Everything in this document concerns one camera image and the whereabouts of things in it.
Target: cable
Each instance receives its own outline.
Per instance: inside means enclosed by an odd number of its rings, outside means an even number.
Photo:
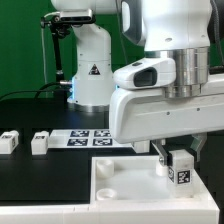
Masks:
[[[48,16],[58,16],[60,12],[51,12],[44,16],[47,18]],[[45,36],[44,36],[44,29],[41,29],[41,45],[42,45],[42,54],[43,54],[43,69],[44,69],[44,83],[48,83],[48,75],[47,75],[47,60],[46,60],[46,47],[45,47]]]
[[[44,83],[47,84],[47,60],[46,60],[44,29],[41,29],[41,43],[42,43],[43,66],[44,66]]]
[[[21,93],[36,93],[36,92],[40,92],[40,93],[54,93],[54,92],[60,92],[60,91],[68,91],[67,89],[55,89],[55,90],[22,90],[22,91],[15,91],[15,92],[11,92],[11,93],[7,93],[5,95],[2,95],[0,97],[0,101],[2,99],[4,99],[7,96],[13,95],[13,94],[21,94]]]
[[[220,41],[220,33],[219,33],[219,11],[216,5],[215,0],[211,0],[211,5],[214,10],[214,33],[215,33],[215,42],[218,50],[218,54],[221,60],[222,65],[224,66],[224,57],[222,53],[221,41]]]
[[[50,83],[48,83],[48,84],[43,85],[43,86],[39,89],[39,91],[41,91],[41,90],[45,90],[45,89],[47,89],[48,87],[51,87],[51,86],[59,86],[59,85],[60,85],[59,82],[50,82]],[[34,98],[38,98],[38,96],[39,96],[40,94],[41,94],[41,92],[37,92]]]
[[[119,15],[119,7],[118,7],[118,0],[115,0],[116,3],[116,9],[117,9],[117,22],[118,22],[118,29],[119,29],[119,36],[120,36],[120,41],[121,41],[121,48],[124,54],[124,60],[125,64],[128,65],[128,58],[127,58],[127,52],[124,46],[124,41],[122,37],[122,31],[121,31],[121,20],[120,20],[120,15]]]

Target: warning label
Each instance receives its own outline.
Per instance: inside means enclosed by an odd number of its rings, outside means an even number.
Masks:
[[[92,69],[89,72],[89,75],[100,75],[99,69],[97,66],[94,64]]]

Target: white block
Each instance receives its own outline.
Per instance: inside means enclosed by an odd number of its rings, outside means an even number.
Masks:
[[[37,132],[31,141],[32,155],[45,155],[48,150],[49,133]]]
[[[168,168],[168,189],[177,198],[193,197],[194,157],[185,150],[170,152],[173,164]]]
[[[0,137],[0,154],[11,154],[19,144],[17,131],[4,132]]]

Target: black cable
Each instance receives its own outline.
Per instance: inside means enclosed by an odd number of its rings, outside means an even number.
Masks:
[[[51,92],[51,93],[54,93],[54,92],[59,92],[59,91],[68,91],[67,89],[55,89],[55,90],[23,90],[23,91],[15,91],[15,92],[11,92],[11,93],[7,93],[5,95],[2,95],[0,97],[0,101],[7,97],[7,96],[10,96],[10,95],[13,95],[13,94],[21,94],[21,93],[36,93],[36,92],[39,92],[39,93],[46,93],[46,92]]]
[[[43,86],[39,89],[39,91],[41,91],[41,90],[45,90],[45,89],[47,89],[48,87],[51,87],[51,86],[59,86],[59,85],[60,85],[60,82],[50,82],[50,83],[48,83],[48,84],[43,85]],[[38,98],[38,96],[39,96],[40,94],[41,94],[41,92],[37,92],[34,98]]]
[[[221,41],[220,41],[220,33],[219,33],[219,11],[216,5],[215,0],[211,0],[211,5],[214,12],[214,34],[215,34],[215,42],[218,50],[218,54],[221,60],[222,65],[224,66],[224,57],[222,53]]]

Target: green backdrop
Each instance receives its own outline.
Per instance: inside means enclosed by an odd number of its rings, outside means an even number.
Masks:
[[[0,0],[0,96],[20,90],[37,90],[44,84],[40,17],[54,11],[50,0]],[[119,39],[116,15],[97,16],[97,24],[112,37],[112,69],[125,64]],[[125,38],[129,63],[143,57],[143,48]],[[45,29],[48,82],[55,81],[54,52],[51,34]],[[60,41],[66,79],[76,72],[75,37]],[[211,65],[219,65],[215,46],[211,47]],[[33,97],[34,94],[13,95]]]

